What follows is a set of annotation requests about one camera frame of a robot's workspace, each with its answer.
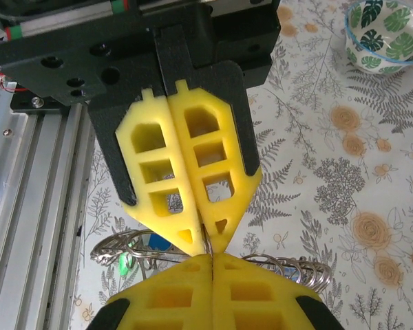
yellow soft gripper pad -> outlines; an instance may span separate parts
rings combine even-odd
[[[212,269],[195,256],[111,297],[130,301],[117,330],[212,330]]]
[[[125,211],[185,253],[203,254],[201,220],[171,118],[167,98],[150,89],[133,103],[116,138],[138,203]],[[171,203],[176,212],[170,212]]]
[[[215,254],[214,330],[314,330],[296,298],[318,295],[278,274],[235,258]]]
[[[215,253],[224,252],[262,178],[246,175],[231,106],[207,91],[188,90],[168,97],[194,198]],[[229,198],[210,201],[208,187],[222,182]]]

screw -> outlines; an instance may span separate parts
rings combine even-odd
[[[35,96],[35,97],[32,99],[32,106],[33,106],[35,109],[40,109],[43,105],[44,105],[44,101],[43,101],[42,98],[39,98],[38,96]]]

table surface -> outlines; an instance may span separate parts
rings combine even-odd
[[[413,67],[371,76],[349,64],[348,0],[282,1],[266,83],[248,90],[264,170],[228,252],[317,259],[321,295],[346,329],[413,329]],[[220,189],[213,189],[218,194]],[[89,253],[142,228],[128,217],[96,145],[74,311],[85,329],[108,297],[141,281]]]

bowl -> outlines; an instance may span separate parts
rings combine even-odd
[[[393,74],[413,65],[413,8],[385,0],[360,1],[346,13],[346,51],[360,70]]]

metal frame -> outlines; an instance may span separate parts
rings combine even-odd
[[[94,147],[86,109],[74,108],[9,115],[14,133],[0,149],[0,330],[67,328]]]

